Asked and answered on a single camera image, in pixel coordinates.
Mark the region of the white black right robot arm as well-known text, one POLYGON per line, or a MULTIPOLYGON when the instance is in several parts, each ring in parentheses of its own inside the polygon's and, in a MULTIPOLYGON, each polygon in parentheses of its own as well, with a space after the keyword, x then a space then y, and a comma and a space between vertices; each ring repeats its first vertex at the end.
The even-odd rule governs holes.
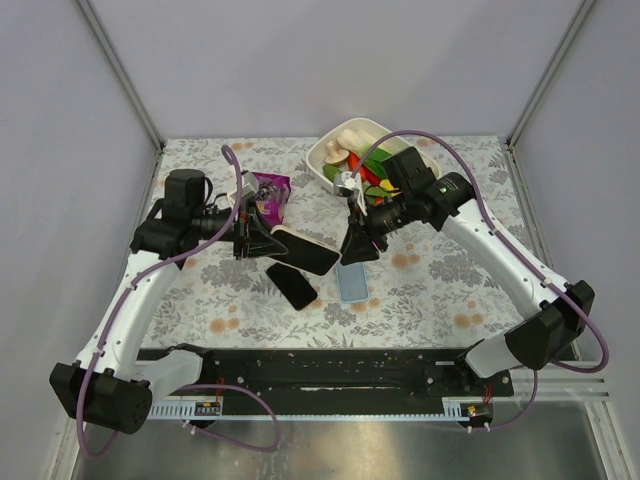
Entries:
POLYGON ((585 331, 593 289, 584 281, 571 284, 539 262, 478 200, 468 180, 456 172, 436 177, 413 147, 382 166, 392 191, 378 205, 365 201, 359 176, 343 172, 334 178, 334 192, 346 197, 349 208, 341 262, 377 260, 388 248, 388 235, 414 222, 432 226, 466 249, 523 318, 464 353, 477 377, 520 366, 540 370, 585 331))

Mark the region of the black phone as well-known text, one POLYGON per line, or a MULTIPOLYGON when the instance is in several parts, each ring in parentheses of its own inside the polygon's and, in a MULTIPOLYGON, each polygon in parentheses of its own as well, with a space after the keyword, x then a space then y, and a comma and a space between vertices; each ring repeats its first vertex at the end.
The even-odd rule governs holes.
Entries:
POLYGON ((274 263, 266 274, 296 311, 305 309, 318 298, 307 278, 295 268, 274 263))

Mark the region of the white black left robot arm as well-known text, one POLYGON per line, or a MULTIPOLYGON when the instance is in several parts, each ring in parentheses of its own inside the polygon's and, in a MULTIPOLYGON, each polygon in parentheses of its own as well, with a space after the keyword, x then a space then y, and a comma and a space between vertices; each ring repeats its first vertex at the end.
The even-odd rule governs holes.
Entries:
POLYGON ((194 249, 225 241, 238 259, 286 252, 259 212, 253 173, 243 172, 228 209, 217 209, 211 192, 211 180, 199 170, 170 172, 163 197, 134 232, 124 275, 99 327, 71 364, 54 366, 49 382, 78 428, 93 424, 133 434, 155 402, 201 376, 203 355, 194 347, 137 364, 152 317, 194 249))

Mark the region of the black smartphone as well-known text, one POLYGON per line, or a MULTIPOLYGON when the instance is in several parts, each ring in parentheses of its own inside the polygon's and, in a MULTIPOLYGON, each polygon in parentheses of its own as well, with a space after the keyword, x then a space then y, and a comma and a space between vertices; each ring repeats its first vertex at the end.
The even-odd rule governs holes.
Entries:
POLYGON ((289 267, 324 276, 340 258, 334 248, 289 227, 275 226, 271 235, 287 248, 285 254, 275 255, 272 259, 289 267))

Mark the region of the light blue phone case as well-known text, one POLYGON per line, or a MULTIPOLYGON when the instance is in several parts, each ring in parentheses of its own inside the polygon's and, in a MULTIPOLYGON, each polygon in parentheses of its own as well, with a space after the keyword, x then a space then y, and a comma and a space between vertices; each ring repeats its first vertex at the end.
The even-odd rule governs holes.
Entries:
POLYGON ((364 302, 369 298, 366 270, 363 263, 336 265, 340 300, 345 304, 364 302))

